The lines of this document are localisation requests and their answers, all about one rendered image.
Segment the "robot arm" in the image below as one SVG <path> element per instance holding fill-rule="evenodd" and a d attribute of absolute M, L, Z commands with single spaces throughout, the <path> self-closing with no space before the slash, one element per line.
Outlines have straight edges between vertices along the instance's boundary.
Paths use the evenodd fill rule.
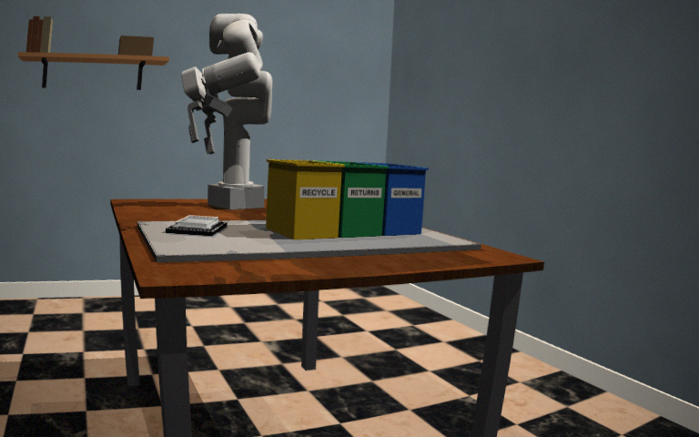
<path fill-rule="evenodd" d="M 272 78 L 270 73 L 260 71 L 263 64 L 258 49 L 262 39 L 251 15 L 220 14 L 210 24 L 210 51 L 229 54 L 229 59 L 204 68 L 212 98 L 209 106 L 224 120 L 223 181 L 218 182 L 223 187 L 253 186 L 249 181 L 250 137 L 243 125 L 267 124 L 270 119 Z M 235 98 L 224 102 L 214 97 L 225 90 Z"/>

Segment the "yellow open-top bin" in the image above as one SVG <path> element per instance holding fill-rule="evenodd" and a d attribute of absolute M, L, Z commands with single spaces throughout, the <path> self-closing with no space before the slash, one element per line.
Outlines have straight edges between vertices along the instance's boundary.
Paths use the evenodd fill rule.
<path fill-rule="evenodd" d="M 345 165 L 310 160 L 267 162 L 266 229 L 290 239 L 337 238 Z"/>

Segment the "blue bin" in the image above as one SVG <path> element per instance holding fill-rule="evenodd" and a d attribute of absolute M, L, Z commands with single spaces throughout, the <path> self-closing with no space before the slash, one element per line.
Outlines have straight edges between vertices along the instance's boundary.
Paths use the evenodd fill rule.
<path fill-rule="evenodd" d="M 421 234 L 425 176 L 428 168 L 385 163 L 383 236 Z"/>

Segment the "green returns bin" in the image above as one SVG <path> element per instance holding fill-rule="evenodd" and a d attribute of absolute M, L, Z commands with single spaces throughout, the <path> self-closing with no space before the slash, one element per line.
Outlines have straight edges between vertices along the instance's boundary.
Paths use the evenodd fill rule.
<path fill-rule="evenodd" d="M 339 237 L 382 236 L 386 168 L 356 162 L 342 167 L 339 204 Z"/>

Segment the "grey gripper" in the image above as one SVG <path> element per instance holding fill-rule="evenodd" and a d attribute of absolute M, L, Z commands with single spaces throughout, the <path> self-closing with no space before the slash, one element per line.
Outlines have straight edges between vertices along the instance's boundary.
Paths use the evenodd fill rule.
<path fill-rule="evenodd" d="M 181 76 L 184 91 L 186 95 L 193 100 L 193 102 L 187 106 L 190 121 L 188 128 L 191 143 L 198 142 L 198 131 L 195 124 L 193 110 L 196 109 L 196 111 L 199 111 L 202 109 L 202 111 L 208 116 L 208 118 L 205 120 L 205 127 L 208 136 L 204 138 L 206 151 L 207 154 L 213 154 L 215 153 L 215 149 L 211 136 L 210 124 L 216 122 L 217 120 L 213 115 L 213 112 L 215 111 L 209 106 L 212 98 L 208 95 L 208 86 L 204 77 L 204 68 L 202 69 L 202 73 L 196 67 L 190 68 L 183 71 Z"/>

